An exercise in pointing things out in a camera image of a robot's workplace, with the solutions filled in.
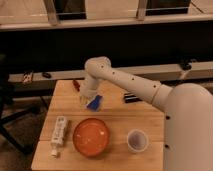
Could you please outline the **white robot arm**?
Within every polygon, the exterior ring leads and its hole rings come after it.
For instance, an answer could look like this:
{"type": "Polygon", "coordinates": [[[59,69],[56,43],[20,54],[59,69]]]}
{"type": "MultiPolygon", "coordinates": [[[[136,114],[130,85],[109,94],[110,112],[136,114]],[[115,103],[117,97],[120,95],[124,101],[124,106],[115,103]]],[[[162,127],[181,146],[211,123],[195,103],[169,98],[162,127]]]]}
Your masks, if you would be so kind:
{"type": "Polygon", "coordinates": [[[87,103],[107,80],[151,104],[165,114],[163,171],[213,171],[213,94],[183,83],[175,87],[111,67],[106,57],[85,63],[80,97],[87,103]]]}

